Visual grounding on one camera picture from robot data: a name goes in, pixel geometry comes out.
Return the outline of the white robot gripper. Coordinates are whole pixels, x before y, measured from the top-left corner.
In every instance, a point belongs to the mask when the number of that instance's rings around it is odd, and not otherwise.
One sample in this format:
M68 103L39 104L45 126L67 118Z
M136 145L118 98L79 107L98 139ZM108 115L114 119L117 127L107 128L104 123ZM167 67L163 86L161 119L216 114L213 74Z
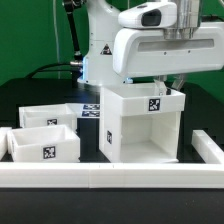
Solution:
M113 69L124 78L156 76L159 95L165 95L166 77L179 74L172 88L179 91L185 74L220 70L224 66L224 23L205 22L188 40L166 40L161 29L124 28L115 38Z

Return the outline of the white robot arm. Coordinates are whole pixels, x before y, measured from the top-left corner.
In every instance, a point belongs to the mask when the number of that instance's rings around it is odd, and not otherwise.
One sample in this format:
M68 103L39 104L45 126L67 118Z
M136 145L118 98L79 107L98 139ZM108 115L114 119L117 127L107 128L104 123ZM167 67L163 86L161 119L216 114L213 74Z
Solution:
M123 12L105 0L87 0L89 51L79 82L118 85L137 77L154 78L159 94L164 81L224 68L224 22L203 22L201 0L151 0Z

